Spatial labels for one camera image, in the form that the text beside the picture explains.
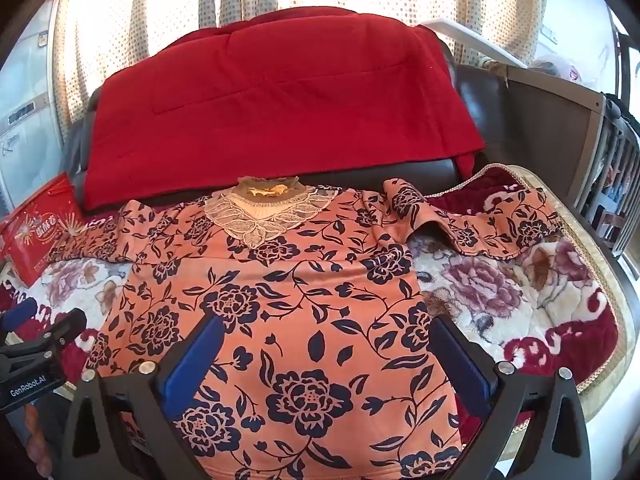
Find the person left hand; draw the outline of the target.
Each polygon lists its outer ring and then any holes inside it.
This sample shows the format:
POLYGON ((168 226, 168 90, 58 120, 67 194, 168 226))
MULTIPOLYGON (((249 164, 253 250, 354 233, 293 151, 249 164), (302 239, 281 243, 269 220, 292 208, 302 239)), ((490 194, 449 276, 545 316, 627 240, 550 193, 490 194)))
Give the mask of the person left hand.
POLYGON ((39 426, 37 409, 32 404, 25 406, 24 422, 29 433, 26 443, 27 456, 34 463, 36 471, 42 478, 52 479, 52 455, 39 426))

